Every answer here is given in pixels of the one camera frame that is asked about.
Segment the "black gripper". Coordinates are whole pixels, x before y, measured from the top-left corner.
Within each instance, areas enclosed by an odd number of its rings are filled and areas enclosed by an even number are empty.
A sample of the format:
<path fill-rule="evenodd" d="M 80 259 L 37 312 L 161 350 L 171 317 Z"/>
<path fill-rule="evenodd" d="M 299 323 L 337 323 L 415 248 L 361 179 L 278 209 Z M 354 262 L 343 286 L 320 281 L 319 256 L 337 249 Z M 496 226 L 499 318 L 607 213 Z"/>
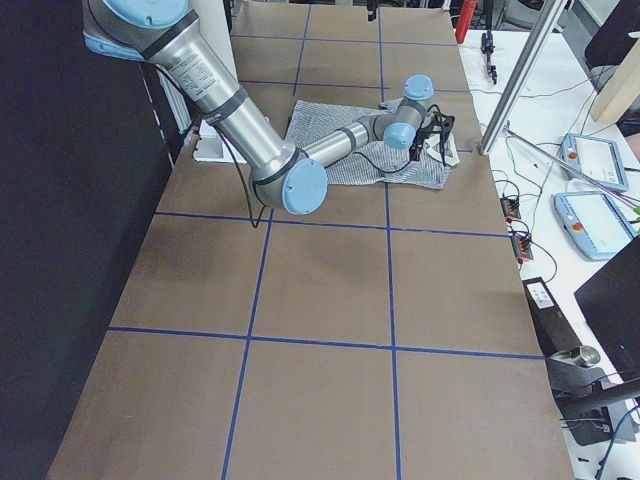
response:
<path fill-rule="evenodd" d="M 416 136 L 409 148 L 409 160 L 410 161 L 419 161 L 424 143 L 429 139 L 431 134 L 428 131 L 419 130 L 416 133 Z"/>

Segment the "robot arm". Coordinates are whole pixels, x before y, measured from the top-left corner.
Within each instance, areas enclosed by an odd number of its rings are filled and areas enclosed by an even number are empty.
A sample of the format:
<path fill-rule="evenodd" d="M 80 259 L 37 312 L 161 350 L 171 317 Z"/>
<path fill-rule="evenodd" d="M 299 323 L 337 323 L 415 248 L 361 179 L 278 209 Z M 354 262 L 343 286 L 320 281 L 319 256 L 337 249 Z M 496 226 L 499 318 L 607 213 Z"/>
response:
<path fill-rule="evenodd" d="M 85 1 L 84 38 L 95 53 L 160 66 L 206 123 L 229 140 L 251 168 L 255 196 L 294 215 L 317 210 L 328 190 L 328 166 L 375 141 L 406 150 L 432 121 L 431 79 L 409 77 L 396 111 L 363 116 L 299 148 L 284 140 L 239 84 L 225 8 L 198 1 Z"/>

